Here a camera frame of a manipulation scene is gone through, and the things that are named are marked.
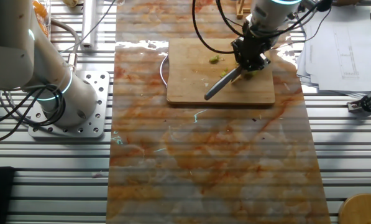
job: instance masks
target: black cable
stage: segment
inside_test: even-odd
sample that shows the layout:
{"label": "black cable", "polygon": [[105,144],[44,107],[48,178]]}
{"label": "black cable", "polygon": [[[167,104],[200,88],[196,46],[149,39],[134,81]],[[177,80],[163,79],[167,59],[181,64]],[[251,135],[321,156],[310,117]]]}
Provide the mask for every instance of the black cable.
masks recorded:
{"label": "black cable", "polygon": [[219,53],[219,54],[233,54],[234,51],[222,51],[222,50],[216,50],[208,45],[203,40],[202,35],[199,33],[198,25],[196,25],[196,16],[195,16],[195,7],[196,7],[196,0],[192,0],[192,22],[193,22],[193,27],[195,28],[196,35],[198,36],[199,40],[202,42],[202,44],[207,47],[209,50]]}
{"label": "black cable", "polygon": [[278,31],[277,33],[275,34],[272,34],[272,35],[265,35],[265,36],[259,36],[259,37],[256,37],[256,38],[273,38],[273,37],[277,37],[281,34],[284,34],[288,31],[291,31],[293,30],[294,27],[296,27],[299,23],[301,23],[309,14],[311,14],[318,6],[319,6],[319,3],[316,3],[305,15],[303,15],[303,17],[299,20],[297,20],[293,25],[291,25],[289,28],[285,29],[285,30],[281,30],[281,31]]}
{"label": "black cable", "polygon": [[17,131],[17,129],[19,128],[19,126],[22,124],[22,122],[23,122],[25,116],[29,113],[30,109],[33,107],[33,105],[35,104],[37,98],[42,94],[42,92],[44,91],[44,89],[45,89],[45,88],[42,88],[42,89],[37,93],[36,97],[33,99],[33,101],[31,102],[30,106],[29,106],[29,107],[27,108],[27,110],[25,111],[23,117],[21,117],[21,119],[18,121],[17,125],[16,125],[16,126],[15,126],[15,127],[14,127],[14,128],[13,128],[13,129],[8,133],[8,134],[6,134],[6,135],[3,136],[3,137],[0,137],[0,141],[5,140],[6,138],[8,138],[8,137],[10,137],[12,134],[14,134],[14,132]]}
{"label": "black cable", "polygon": [[314,38],[314,37],[316,36],[316,34],[317,34],[318,31],[319,31],[319,28],[321,28],[321,25],[322,25],[323,21],[327,18],[327,16],[329,15],[329,13],[330,13],[331,11],[332,11],[332,7],[330,7],[329,12],[327,12],[327,14],[323,17],[323,19],[322,19],[321,22],[319,23],[318,28],[317,28],[316,31],[315,31],[315,34],[314,34],[312,37],[308,38],[307,40],[304,40],[304,43],[307,42],[307,41],[309,41],[309,40],[311,40],[312,38]]}
{"label": "black cable", "polygon": [[[315,31],[315,34],[314,34],[312,37],[310,37],[310,38],[308,38],[308,39],[306,39],[306,40],[301,41],[300,43],[305,43],[305,42],[311,40],[312,38],[314,38],[314,37],[316,36],[316,34],[317,34],[318,31],[319,31],[319,28],[321,28],[321,25],[322,25],[323,21],[327,18],[327,16],[329,15],[329,13],[330,13],[331,11],[332,11],[332,8],[329,9],[329,11],[327,12],[327,14],[323,17],[323,19],[322,19],[321,22],[319,23],[318,28],[317,28],[316,31]],[[280,47],[286,47],[286,46],[289,46],[290,44],[294,44],[294,43],[289,43],[289,44],[282,45],[282,46],[279,46],[279,47],[274,47],[274,48],[272,48],[272,50],[278,49],[278,48],[280,48]]]}
{"label": "black cable", "polygon": [[[42,121],[42,122],[35,122],[35,121],[32,121],[31,119],[28,119],[28,118],[24,118],[24,122],[25,124],[28,124],[30,125],[31,127],[39,127],[39,126],[48,126],[48,125],[51,125],[55,122],[57,122],[63,115],[64,111],[65,111],[65,102],[64,102],[64,99],[62,97],[62,92],[57,90],[56,86],[54,85],[46,85],[46,89],[49,90],[55,97],[55,103],[56,103],[56,106],[55,106],[55,112],[51,115],[51,117],[49,117],[48,119],[46,119],[45,121]],[[11,108],[14,108],[14,104],[11,102],[11,99],[8,97],[7,95],[7,92],[4,91],[3,92],[3,95],[6,97],[6,100],[8,101],[9,103],[9,106]],[[0,96],[0,102],[1,102],[1,105],[2,107],[6,110],[6,112],[9,112],[7,106],[4,104],[1,96]],[[17,121],[19,120],[20,117],[23,116],[23,114],[19,111],[16,111],[16,114],[18,115],[18,117],[14,116],[13,114],[11,115],[14,119],[16,119]]]}
{"label": "black cable", "polygon": [[224,14],[224,11],[222,10],[222,7],[221,7],[221,0],[216,0],[216,4],[217,4],[217,7],[218,7],[218,11],[220,12],[220,15],[222,17],[222,19],[224,20],[225,24],[238,36],[241,36],[241,37],[244,37],[244,35],[242,33],[240,33],[238,30],[236,30],[233,26],[230,25],[230,23],[228,22],[227,18],[225,17],[225,14]]}
{"label": "black cable", "polygon": [[0,122],[4,119],[7,119],[8,117],[10,117],[14,112],[16,112],[27,100],[30,96],[32,96],[32,94],[34,94],[37,90],[32,90],[30,93],[28,93],[28,95],[12,110],[10,111],[8,114],[4,115],[3,117],[0,118]]}
{"label": "black cable", "polygon": [[234,21],[232,21],[232,20],[230,20],[230,19],[228,19],[228,18],[226,18],[229,22],[231,22],[231,23],[233,23],[233,24],[235,24],[235,25],[238,25],[238,26],[240,26],[240,27],[242,27],[242,25],[240,25],[239,23],[237,23],[237,22],[234,22]]}

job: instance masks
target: metal mounting plate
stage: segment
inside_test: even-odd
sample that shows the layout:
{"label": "metal mounting plate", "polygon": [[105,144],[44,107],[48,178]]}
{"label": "metal mounting plate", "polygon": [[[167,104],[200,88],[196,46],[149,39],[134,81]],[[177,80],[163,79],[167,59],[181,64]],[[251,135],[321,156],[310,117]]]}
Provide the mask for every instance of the metal mounting plate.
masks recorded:
{"label": "metal mounting plate", "polygon": [[[28,133],[33,138],[100,138],[104,134],[109,74],[108,72],[99,71],[77,71],[76,75],[80,79],[86,80],[96,90],[97,107],[93,115],[85,120],[83,124],[69,128],[55,125],[44,126],[37,129],[29,127]],[[31,120],[36,122],[46,120],[42,107],[38,103],[31,109],[30,115]]]}

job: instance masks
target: knife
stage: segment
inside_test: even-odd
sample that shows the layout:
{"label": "knife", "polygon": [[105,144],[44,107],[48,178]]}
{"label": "knife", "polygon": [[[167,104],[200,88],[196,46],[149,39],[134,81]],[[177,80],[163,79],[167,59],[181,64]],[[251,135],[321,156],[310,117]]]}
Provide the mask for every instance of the knife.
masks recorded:
{"label": "knife", "polygon": [[242,73],[242,67],[238,66],[237,68],[230,71],[227,75],[222,77],[213,87],[204,95],[205,100],[210,100],[218,91],[224,88],[225,85],[229,83],[229,81],[234,81],[240,74]]}

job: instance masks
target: white paper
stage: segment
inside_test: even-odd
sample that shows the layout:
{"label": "white paper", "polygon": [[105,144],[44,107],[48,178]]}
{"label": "white paper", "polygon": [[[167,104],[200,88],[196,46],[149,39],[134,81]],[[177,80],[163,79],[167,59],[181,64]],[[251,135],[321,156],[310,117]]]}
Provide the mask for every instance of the white paper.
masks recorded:
{"label": "white paper", "polygon": [[[316,13],[306,25],[307,39],[325,15]],[[305,73],[319,83],[320,90],[371,91],[370,12],[332,8],[316,36],[306,43],[304,54]]]}

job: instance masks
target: blue light ring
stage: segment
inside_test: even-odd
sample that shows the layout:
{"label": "blue light ring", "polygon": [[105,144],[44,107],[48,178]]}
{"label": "blue light ring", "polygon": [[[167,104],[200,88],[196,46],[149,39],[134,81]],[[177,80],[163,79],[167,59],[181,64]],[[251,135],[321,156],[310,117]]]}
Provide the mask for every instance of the blue light ring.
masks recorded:
{"label": "blue light ring", "polygon": [[[62,94],[64,94],[68,89],[69,89],[69,87],[71,86],[71,84],[72,84],[72,76],[73,76],[73,74],[72,74],[72,71],[70,70],[70,72],[71,72],[71,78],[69,79],[69,83],[68,83],[68,85],[65,87],[65,89],[62,91]],[[56,96],[53,96],[53,97],[51,97],[51,98],[47,98],[47,99],[37,99],[37,100],[40,100],[40,101],[48,101],[48,100],[54,100],[55,99],[55,97]]]}

